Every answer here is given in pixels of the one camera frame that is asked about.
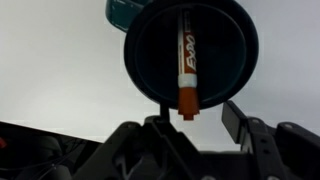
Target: white ceiling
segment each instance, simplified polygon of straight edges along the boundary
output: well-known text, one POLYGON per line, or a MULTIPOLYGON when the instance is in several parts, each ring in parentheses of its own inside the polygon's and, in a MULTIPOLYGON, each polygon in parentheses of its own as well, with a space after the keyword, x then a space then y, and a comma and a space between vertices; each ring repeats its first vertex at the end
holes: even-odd
MULTIPOLYGON (((292 121, 320 135, 320 1, 241 0, 260 38, 246 87, 232 98, 275 126, 292 121)), ((103 142, 125 121, 142 123, 158 105, 131 83, 125 34, 106 20, 105 0, 0 0, 0 120, 103 142)), ((238 148, 221 106, 172 123, 203 150, 238 148)))

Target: orange marker cap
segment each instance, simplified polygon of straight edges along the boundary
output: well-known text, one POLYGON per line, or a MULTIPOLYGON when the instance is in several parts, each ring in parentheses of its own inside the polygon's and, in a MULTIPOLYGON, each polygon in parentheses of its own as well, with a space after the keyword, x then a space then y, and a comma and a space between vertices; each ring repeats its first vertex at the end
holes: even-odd
POLYGON ((179 89, 178 113, 183 115, 185 121, 192 121, 193 116, 199 114, 199 101, 196 88, 185 87, 179 89))

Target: black mount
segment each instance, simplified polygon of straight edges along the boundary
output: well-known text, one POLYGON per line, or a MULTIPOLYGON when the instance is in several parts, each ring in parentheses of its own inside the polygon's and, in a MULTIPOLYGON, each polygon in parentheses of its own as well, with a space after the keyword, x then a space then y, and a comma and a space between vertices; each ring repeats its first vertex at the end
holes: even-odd
POLYGON ((79 169, 74 180, 319 180, 320 138, 301 126, 277 128, 224 103, 222 122, 238 152, 199 152, 169 121, 169 109, 143 126, 126 122, 79 169))

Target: circular black disc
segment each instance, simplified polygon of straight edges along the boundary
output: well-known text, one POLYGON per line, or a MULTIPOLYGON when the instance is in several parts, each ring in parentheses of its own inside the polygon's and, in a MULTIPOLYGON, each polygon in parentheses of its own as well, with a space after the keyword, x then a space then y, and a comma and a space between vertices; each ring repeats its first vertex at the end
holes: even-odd
POLYGON ((125 64, 135 85, 170 108, 178 104, 178 25, 183 6, 193 7, 200 108, 220 104, 250 78, 258 38, 249 15, 234 1, 156 1, 132 22, 125 42, 125 64))

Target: white wall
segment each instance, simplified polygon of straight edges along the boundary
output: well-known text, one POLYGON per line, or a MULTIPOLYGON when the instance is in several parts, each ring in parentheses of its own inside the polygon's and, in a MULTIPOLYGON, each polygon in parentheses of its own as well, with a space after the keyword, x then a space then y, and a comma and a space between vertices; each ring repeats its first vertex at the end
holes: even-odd
MULTIPOLYGON (((256 23, 256 71, 233 100, 276 125, 293 121, 320 135, 320 2, 242 0, 256 23)), ((105 0, 0 0, 0 120, 103 142, 124 121, 142 123, 158 105, 131 83, 125 34, 106 20, 105 0)), ((238 148, 221 106, 172 123, 204 150, 238 148)))

